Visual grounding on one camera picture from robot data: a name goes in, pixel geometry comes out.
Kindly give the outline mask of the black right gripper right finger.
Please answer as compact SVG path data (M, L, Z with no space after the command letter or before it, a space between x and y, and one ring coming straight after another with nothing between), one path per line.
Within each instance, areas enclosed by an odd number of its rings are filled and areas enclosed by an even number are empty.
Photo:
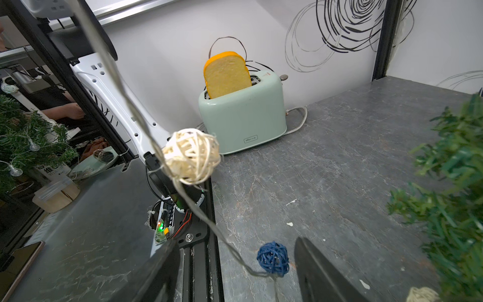
M303 301L368 302L309 239L296 239L294 256Z

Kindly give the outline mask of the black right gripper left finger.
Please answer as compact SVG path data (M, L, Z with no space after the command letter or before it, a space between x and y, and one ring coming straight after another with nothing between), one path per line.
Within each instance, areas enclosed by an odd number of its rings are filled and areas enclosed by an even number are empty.
M179 246L166 242L110 300L174 301L180 263Z

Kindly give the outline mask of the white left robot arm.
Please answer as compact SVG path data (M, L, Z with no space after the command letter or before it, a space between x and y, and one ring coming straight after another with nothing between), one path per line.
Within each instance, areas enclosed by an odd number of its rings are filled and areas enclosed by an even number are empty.
M124 82L113 44L85 1L17 4L44 26L42 39L56 54L75 61L71 67L75 80L107 106L130 136L139 156L154 161L150 172L160 179L163 194L171 196L178 208L199 213L209 197L198 185L209 176L191 176L191 164L199 162L206 134L195 128L169 134L155 123Z

